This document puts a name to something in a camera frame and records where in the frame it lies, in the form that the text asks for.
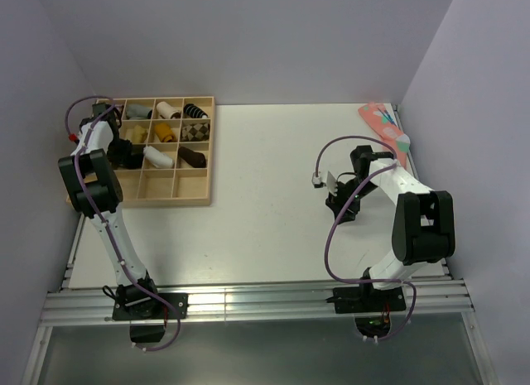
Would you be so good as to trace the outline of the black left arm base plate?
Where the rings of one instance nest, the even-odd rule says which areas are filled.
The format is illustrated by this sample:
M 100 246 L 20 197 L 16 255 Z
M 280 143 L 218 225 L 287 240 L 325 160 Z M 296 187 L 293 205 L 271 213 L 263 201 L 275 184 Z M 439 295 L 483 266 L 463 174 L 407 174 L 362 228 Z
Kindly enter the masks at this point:
M 138 304 L 129 307 L 114 307 L 112 320 L 176 320 L 186 318 L 188 307 L 187 293 L 161 293 L 160 297 L 167 301 L 174 310 L 157 299 L 144 299 Z

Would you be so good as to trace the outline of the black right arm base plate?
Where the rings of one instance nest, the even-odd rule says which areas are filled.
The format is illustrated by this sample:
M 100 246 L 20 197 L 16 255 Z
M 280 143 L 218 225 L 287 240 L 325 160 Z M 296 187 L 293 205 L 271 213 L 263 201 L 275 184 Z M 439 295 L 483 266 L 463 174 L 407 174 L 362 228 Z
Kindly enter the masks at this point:
M 402 288 L 377 290 L 371 284 L 336 287 L 326 299 L 336 314 L 405 311 L 407 304 Z

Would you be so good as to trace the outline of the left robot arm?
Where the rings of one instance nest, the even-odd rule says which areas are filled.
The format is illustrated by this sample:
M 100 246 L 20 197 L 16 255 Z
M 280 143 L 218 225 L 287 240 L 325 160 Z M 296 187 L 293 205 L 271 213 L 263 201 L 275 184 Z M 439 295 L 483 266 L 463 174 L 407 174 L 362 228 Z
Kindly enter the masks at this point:
M 161 297 L 124 224 L 123 191 L 108 158 L 123 142 L 120 127 L 121 113 L 112 101 L 94 103 L 79 132 L 69 134 L 75 149 L 58 167 L 70 203 L 97 230 L 113 265 L 117 288 L 104 286 L 104 294 L 120 316 L 150 319 L 162 311 Z

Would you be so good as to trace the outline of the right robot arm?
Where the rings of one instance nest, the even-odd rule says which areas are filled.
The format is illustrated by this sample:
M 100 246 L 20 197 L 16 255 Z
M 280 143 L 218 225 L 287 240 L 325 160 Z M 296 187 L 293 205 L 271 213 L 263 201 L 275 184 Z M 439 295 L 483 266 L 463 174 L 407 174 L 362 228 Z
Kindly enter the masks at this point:
M 361 200 L 381 190 L 395 211 L 391 249 L 369 267 L 360 279 L 344 283 L 364 285 L 359 303 L 377 310 L 388 297 L 387 290 L 404 284 L 420 268 L 450 257 L 455 252 L 455 218 L 452 195 L 422 184 L 401 165 L 394 152 L 376 152 L 370 145 L 356 147 L 350 153 L 354 178 L 341 182 L 326 175 L 328 196 L 325 204 L 334 214 L 334 223 L 325 241 L 325 269 L 330 268 L 330 247 L 339 225 L 352 222 L 360 212 Z

